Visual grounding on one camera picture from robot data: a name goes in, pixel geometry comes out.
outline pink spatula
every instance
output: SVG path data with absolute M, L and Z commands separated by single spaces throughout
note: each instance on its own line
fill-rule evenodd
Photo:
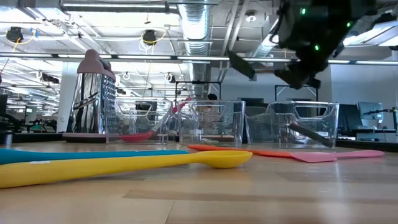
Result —
M 336 159 L 354 159 L 380 157 L 384 152 L 377 150 L 361 150 L 354 152 L 291 152 L 293 158 L 304 162 L 330 162 Z

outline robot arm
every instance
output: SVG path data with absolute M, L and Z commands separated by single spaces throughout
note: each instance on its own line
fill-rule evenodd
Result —
M 278 23 L 270 41 L 279 36 L 280 48 L 294 50 L 298 60 L 274 74 L 300 89 L 304 85 L 320 87 L 315 78 L 326 69 L 328 59 L 344 49 L 343 40 L 363 16 L 377 14 L 376 0 L 280 0 Z M 255 71 L 243 59 L 228 52 L 231 65 L 249 78 Z

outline table surface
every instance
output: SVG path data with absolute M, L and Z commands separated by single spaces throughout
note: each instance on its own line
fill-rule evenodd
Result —
M 40 142 L 13 148 L 80 152 L 161 146 Z M 2 189 L 0 223 L 396 224 L 398 154 L 318 164 L 253 156 L 234 169 L 189 164 Z

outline computer monitor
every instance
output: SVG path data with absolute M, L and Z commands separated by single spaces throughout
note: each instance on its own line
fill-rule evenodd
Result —
M 382 111 L 383 104 L 381 103 L 359 102 L 358 108 L 361 113 L 361 119 L 383 120 L 383 112 L 369 113 L 373 111 Z

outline transparent container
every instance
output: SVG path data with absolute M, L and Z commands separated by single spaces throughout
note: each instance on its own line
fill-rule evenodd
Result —
M 246 134 L 248 144 L 272 142 L 270 116 L 266 107 L 247 106 L 245 109 Z
M 243 101 L 179 101 L 180 144 L 242 146 Z
M 106 100 L 106 142 L 168 144 L 172 102 L 169 100 Z
M 270 103 L 264 119 L 271 124 L 273 146 L 282 149 L 333 149 L 337 138 L 338 108 L 338 103 Z

